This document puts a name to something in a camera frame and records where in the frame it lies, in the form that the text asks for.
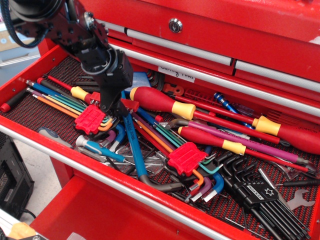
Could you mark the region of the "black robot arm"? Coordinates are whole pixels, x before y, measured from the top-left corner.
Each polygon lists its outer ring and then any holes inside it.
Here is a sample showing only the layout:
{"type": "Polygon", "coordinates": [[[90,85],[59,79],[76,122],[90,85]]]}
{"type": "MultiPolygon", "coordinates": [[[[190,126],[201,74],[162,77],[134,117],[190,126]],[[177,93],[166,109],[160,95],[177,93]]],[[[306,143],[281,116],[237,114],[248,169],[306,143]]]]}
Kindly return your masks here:
{"type": "Polygon", "coordinates": [[[100,109],[127,116],[122,91],[133,84],[125,52],[108,42],[104,24],[78,0],[2,0],[0,10],[11,38],[24,48],[50,39],[77,58],[100,89],[100,109]]]}

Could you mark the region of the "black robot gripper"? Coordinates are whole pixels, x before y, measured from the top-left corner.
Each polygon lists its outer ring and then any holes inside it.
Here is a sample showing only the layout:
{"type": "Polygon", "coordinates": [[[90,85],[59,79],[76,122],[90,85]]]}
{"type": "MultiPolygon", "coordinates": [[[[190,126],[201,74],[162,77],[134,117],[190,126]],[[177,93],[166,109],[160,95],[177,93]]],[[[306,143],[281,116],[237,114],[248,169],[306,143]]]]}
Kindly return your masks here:
{"type": "Polygon", "coordinates": [[[133,67],[125,52],[113,47],[89,48],[79,53],[81,67],[92,76],[100,90],[100,109],[114,117],[127,117],[121,92],[133,84],[133,67]]]}

